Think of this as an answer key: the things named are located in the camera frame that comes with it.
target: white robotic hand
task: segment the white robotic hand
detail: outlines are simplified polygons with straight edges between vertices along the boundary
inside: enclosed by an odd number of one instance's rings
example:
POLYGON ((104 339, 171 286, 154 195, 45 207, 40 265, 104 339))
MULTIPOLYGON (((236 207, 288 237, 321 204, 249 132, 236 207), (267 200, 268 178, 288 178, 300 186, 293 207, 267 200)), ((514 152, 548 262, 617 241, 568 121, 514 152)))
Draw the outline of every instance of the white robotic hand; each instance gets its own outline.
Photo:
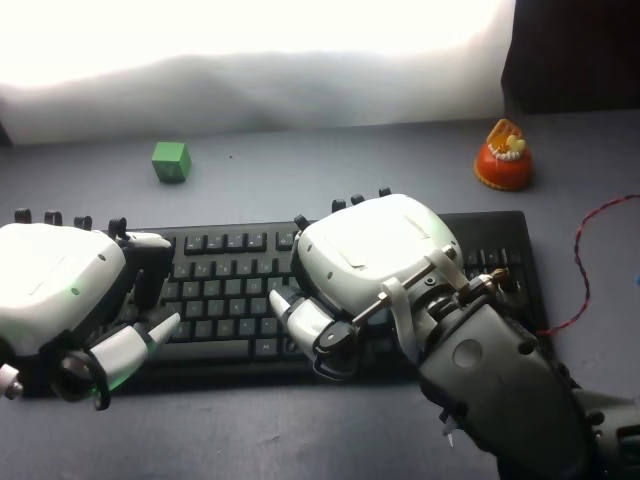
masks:
POLYGON ((180 322, 157 307, 174 247, 156 234, 128 233, 125 219, 113 220, 108 235, 92 231, 90 217, 74 224, 63 227, 59 212, 32 224, 31 212, 19 210, 16 223, 0 228, 0 395, 44 383, 68 401, 94 394, 104 410, 110 390, 180 322), (112 325, 134 286, 140 315, 112 325))
POLYGON ((301 290, 269 294, 314 370, 333 380, 356 374, 360 329, 384 307, 392 310, 402 351, 416 363, 436 322, 433 309, 413 315, 412 308, 440 308, 468 288, 460 247, 444 222, 405 195, 381 189, 380 196, 365 202, 355 195, 351 208, 334 201, 333 213, 313 224, 297 217, 291 268, 301 290), (410 287, 417 301, 409 301, 410 287))

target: green block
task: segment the green block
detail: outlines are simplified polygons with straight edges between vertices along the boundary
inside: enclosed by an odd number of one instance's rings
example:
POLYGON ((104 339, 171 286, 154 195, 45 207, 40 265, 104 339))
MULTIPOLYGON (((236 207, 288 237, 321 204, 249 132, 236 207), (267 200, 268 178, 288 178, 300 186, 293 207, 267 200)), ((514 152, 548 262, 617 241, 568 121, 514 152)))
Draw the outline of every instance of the green block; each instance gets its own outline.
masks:
POLYGON ((151 163, 161 182, 184 182, 191 171, 191 157, 184 143, 158 142, 151 163))

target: robotic hand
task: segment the robotic hand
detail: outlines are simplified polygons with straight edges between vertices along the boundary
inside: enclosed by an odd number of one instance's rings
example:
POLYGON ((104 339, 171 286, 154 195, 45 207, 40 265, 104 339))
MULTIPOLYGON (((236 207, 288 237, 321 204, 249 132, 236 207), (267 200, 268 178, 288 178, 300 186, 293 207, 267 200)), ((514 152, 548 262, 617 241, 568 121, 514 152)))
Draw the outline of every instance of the robotic hand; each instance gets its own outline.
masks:
POLYGON ((59 212, 0 228, 0 396, 15 398, 43 383, 67 401, 94 395, 109 407, 110 391, 166 342, 180 322, 157 307, 174 247, 159 235, 127 233, 112 220, 109 233, 90 217, 62 226, 59 212), (135 286, 138 318, 113 324, 135 286), (91 340, 99 327, 113 328, 91 340))
POLYGON ((291 268, 300 289, 269 299, 315 372, 344 381, 361 365, 368 322, 391 310, 443 434, 464 430, 496 456, 503 479, 640 478, 638 403, 588 392, 521 324, 508 272, 468 281, 462 252, 429 209, 381 189, 295 219, 291 268))

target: table surface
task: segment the table surface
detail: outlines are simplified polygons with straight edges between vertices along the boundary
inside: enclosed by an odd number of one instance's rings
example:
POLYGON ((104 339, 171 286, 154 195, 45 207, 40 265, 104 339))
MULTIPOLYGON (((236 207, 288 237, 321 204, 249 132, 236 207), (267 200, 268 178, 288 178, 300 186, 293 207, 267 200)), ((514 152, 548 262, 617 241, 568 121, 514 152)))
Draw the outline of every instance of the table surface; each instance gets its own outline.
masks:
MULTIPOLYGON (((381 186, 438 213, 524 211, 550 323, 584 297, 573 260, 586 212, 640 186, 640 112, 524 117, 535 183, 521 193, 478 182, 472 161, 495 120, 188 140, 182 185, 151 167, 155 140, 0 150, 0 224, 16 207, 104 228, 321 218, 335 197, 381 186)), ((585 387, 637 395, 640 373, 640 202, 593 219, 581 252, 592 304, 555 347, 585 387)), ((458 433, 452 450, 438 409, 410 383, 235 385, 90 402, 0 401, 3 478, 369 479, 497 478, 495 462, 458 433)))

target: black keyboard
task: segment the black keyboard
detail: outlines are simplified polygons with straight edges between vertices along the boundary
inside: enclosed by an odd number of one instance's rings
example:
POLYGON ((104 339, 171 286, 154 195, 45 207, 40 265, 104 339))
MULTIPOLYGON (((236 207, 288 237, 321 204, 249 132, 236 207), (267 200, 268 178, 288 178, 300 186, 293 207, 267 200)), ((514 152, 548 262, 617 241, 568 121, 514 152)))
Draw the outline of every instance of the black keyboard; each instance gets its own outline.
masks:
MULTIPOLYGON (((529 298, 525 327, 532 331, 546 328, 524 214, 440 217, 460 242, 465 275, 471 279, 498 267, 508 268, 529 298)), ((175 242, 173 271, 161 301, 169 310, 180 313, 183 320, 145 371, 189 375, 311 371, 268 301, 271 288, 297 286, 289 268, 296 232, 293 222, 144 231, 175 242)), ((128 304, 120 318, 132 319, 135 315, 136 307, 128 304)), ((380 338, 371 341, 372 356, 399 357, 390 330, 381 331, 380 338)))

